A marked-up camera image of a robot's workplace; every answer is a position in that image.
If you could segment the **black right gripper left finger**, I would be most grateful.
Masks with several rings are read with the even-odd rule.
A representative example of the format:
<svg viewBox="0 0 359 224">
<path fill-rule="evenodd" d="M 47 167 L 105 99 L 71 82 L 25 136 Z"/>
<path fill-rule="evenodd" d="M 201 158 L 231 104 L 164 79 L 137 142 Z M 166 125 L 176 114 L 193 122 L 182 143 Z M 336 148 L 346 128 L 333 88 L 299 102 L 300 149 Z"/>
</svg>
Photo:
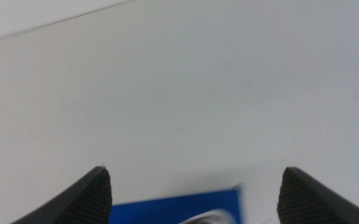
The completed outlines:
<svg viewBox="0 0 359 224">
<path fill-rule="evenodd" d="M 16 224 L 103 223 L 110 220 L 111 181 L 108 170 L 94 167 L 81 179 Z"/>
</svg>

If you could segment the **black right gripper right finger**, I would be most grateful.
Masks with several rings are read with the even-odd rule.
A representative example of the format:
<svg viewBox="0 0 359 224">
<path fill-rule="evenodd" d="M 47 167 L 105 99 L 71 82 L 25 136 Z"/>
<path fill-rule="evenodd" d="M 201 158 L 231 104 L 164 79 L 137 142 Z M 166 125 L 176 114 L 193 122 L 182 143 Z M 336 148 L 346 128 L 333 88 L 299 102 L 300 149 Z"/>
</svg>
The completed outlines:
<svg viewBox="0 0 359 224">
<path fill-rule="evenodd" d="M 359 206 L 297 167 L 284 170 L 277 214 L 285 224 L 359 224 Z"/>
</svg>

